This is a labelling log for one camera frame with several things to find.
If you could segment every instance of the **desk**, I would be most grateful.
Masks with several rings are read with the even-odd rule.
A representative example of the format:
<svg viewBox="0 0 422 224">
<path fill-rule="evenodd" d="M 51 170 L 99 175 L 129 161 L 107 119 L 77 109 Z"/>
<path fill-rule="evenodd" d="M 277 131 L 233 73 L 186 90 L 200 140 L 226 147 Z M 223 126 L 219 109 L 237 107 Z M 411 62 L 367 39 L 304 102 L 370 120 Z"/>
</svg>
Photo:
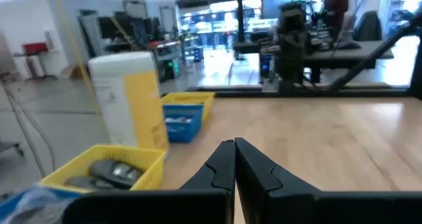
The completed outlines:
<svg viewBox="0 0 422 224">
<path fill-rule="evenodd" d="M 377 47 L 379 47 L 384 41 L 373 41 L 373 42 L 358 42 L 361 49 L 339 49 L 335 52 L 332 57 L 332 51 L 315 52 L 309 55 L 305 59 L 305 67 L 311 69 L 311 80 L 314 83 L 320 82 L 321 69 L 350 69 L 359 63 L 361 60 L 368 57 Z M 258 43 L 235 43 L 233 45 L 235 51 L 240 53 L 258 53 Z M 393 59 L 394 55 L 391 49 L 389 49 L 379 59 Z M 367 69 L 375 68 L 376 60 L 371 62 Z"/>
<path fill-rule="evenodd" d="M 220 142 L 244 137 L 322 190 L 422 190 L 415 98 L 216 98 L 190 144 L 172 144 L 163 189 L 194 175 Z M 244 223 L 235 197 L 235 223 Z"/>
</svg>

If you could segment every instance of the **machine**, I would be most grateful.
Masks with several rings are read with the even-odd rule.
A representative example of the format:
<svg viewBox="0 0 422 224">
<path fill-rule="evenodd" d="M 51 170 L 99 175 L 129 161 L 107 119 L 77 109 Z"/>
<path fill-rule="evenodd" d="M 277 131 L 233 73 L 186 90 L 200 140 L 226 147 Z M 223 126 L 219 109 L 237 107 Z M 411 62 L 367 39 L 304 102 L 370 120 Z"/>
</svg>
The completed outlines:
<svg viewBox="0 0 422 224">
<path fill-rule="evenodd" d="M 303 77 L 303 61 L 310 53 L 310 35 L 306 23 L 306 12 L 301 2 L 282 6 L 279 19 L 275 54 L 275 73 L 281 78 L 280 90 L 294 90 L 294 82 Z"/>
<path fill-rule="evenodd" d="M 422 192 L 325 192 L 243 138 L 222 142 L 179 190 L 97 192 L 75 200 L 63 223 L 225 223 L 235 182 L 245 223 L 419 223 Z"/>
</svg>

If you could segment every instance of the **wire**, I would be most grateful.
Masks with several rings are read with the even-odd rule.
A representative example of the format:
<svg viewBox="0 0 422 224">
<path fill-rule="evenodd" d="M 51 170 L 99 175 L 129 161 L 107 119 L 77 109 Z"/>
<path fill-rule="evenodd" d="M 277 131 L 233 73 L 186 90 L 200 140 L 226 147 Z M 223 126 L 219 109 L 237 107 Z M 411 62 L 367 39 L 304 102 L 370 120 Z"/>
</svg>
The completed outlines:
<svg viewBox="0 0 422 224">
<path fill-rule="evenodd" d="M 41 173 L 41 177 L 44 178 L 45 177 L 45 170 L 42 166 L 42 162 L 41 159 L 36 151 L 34 142 L 32 141 L 31 137 L 29 136 L 29 132 L 28 129 L 26 128 L 26 126 L 24 125 L 24 123 L 22 122 L 22 118 L 20 118 L 18 111 L 16 110 L 16 107 L 12 101 L 12 97 L 11 97 L 11 93 L 9 93 L 9 88 L 7 87 L 6 83 L 2 80 L 0 80 L 0 84 L 2 85 L 7 99 L 9 101 L 9 103 L 11 104 L 12 110 L 13 110 L 13 114 L 15 115 L 16 120 L 18 121 L 18 125 L 20 127 L 20 129 L 22 130 L 22 133 L 24 134 L 25 140 L 28 143 L 29 148 L 31 149 L 32 155 L 34 156 L 35 159 L 35 163 L 38 166 L 38 169 L 40 170 Z"/>
<path fill-rule="evenodd" d="M 303 75 L 303 79 L 305 79 L 305 81 L 311 83 L 311 85 L 314 87 L 315 90 L 318 90 L 318 86 L 314 82 L 309 80 L 305 75 Z"/>
<path fill-rule="evenodd" d="M 8 90 L 8 92 L 6 92 L 6 93 L 16 102 L 16 104 L 19 106 L 20 110 L 23 112 L 25 117 L 28 119 L 28 121 L 31 123 L 31 125 L 35 128 L 35 130 L 37 130 L 38 134 L 40 134 L 42 140 L 44 140 L 45 144 L 47 145 L 48 151 L 50 153 L 51 166 L 53 167 L 53 171 L 55 171 L 56 162 L 55 162 L 55 153 L 54 153 L 52 143 L 50 142 L 48 137 L 45 135 L 43 130 L 41 129 L 41 126 L 29 115 L 29 112 L 22 106 L 22 104 L 13 95 L 13 93 L 10 90 Z"/>
<path fill-rule="evenodd" d="M 306 91 L 312 92 L 313 90 L 309 89 L 307 86 L 305 86 L 303 83 L 297 83 L 302 89 L 305 89 Z"/>
</svg>

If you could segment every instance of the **wooden tabletop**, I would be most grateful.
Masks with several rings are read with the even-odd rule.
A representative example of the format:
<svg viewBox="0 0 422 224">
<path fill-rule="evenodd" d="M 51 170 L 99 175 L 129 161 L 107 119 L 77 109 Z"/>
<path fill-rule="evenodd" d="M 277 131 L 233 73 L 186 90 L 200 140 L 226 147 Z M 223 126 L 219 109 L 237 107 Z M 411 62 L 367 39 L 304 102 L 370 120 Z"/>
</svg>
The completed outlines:
<svg viewBox="0 0 422 224">
<path fill-rule="evenodd" d="M 179 188 L 235 137 L 321 190 L 422 190 L 414 98 L 215 99 L 195 140 L 171 146 L 162 188 Z M 235 223 L 244 223 L 238 196 Z"/>
</svg>

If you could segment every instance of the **white container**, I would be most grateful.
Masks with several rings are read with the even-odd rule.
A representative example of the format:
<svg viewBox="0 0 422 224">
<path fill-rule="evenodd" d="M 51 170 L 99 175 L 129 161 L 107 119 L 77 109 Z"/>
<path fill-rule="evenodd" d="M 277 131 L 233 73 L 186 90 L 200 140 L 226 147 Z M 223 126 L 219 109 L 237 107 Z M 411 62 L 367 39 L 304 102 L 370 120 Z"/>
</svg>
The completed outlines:
<svg viewBox="0 0 422 224">
<path fill-rule="evenodd" d="M 111 142 L 167 150 L 153 55 L 106 55 L 88 65 Z"/>
</svg>

